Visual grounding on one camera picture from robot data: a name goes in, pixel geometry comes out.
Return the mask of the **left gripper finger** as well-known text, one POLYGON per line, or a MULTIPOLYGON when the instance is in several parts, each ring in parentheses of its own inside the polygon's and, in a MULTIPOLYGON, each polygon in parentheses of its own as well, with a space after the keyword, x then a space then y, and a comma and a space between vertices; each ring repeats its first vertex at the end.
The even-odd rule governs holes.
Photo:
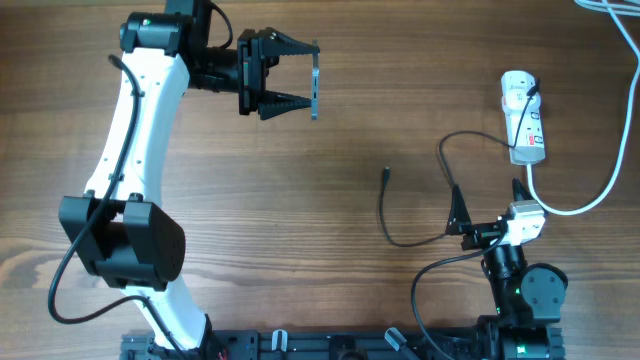
POLYGON ((310 108, 311 100, 309 98, 266 91, 258 101, 258 113, 261 120, 268 120, 284 113, 310 108))
POLYGON ((275 29, 269 36, 269 62, 278 63, 281 56, 318 55, 318 45, 304 43, 293 39, 275 29))

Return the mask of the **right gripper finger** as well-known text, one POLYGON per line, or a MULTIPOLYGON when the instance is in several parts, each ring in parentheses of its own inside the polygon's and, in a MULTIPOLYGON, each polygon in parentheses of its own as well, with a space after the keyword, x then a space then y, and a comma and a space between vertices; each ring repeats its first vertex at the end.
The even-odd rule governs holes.
POLYGON ((455 184, 452 187, 451 207, 447 220, 446 235, 463 235, 469 233, 472 221, 467 210, 460 187, 455 184))
POLYGON ((533 199, 532 195, 527 190, 527 187, 518 178, 514 178, 512 180, 512 193, 515 202, 529 201, 533 199))

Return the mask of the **turquoise screen smartphone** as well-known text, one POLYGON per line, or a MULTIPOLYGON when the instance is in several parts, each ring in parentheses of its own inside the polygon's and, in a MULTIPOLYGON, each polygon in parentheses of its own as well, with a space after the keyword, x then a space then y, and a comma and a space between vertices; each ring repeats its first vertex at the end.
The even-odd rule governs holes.
POLYGON ((319 52, 312 55, 311 80, 311 120, 318 120, 318 92, 319 92, 319 52))

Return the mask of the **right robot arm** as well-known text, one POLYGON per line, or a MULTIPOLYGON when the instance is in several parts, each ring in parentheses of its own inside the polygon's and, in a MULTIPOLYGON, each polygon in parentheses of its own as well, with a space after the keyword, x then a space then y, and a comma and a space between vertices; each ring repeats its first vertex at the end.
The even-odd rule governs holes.
POLYGON ((568 277, 547 263, 527 262, 524 245, 540 237, 545 210, 513 181, 514 201, 497 220, 474 223, 461 189, 452 187, 445 233, 461 235, 464 251, 478 250, 496 314, 481 316, 469 351, 473 359, 564 359, 561 320, 568 277))

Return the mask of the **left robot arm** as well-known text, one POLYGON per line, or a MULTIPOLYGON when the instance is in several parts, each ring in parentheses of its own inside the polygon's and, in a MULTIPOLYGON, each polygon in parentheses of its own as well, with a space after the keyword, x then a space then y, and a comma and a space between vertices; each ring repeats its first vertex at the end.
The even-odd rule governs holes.
POLYGON ((186 237, 161 207, 161 181, 173 122, 188 89, 234 93, 243 115, 267 120, 289 111, 316 111, 315 97, 270 91, 269 71, 283 56, 317 58, 316 43, 274 29, 245 30, 218 47, 208 43, 216 4, 169 1, 160 13, 134 12, 121 26, 122 75, 108 138, 79 197, 65 197, 60 223, 68 257, 133 302, 152 327, 131 338, 125 359, 225 359, 182 278, 186 237))

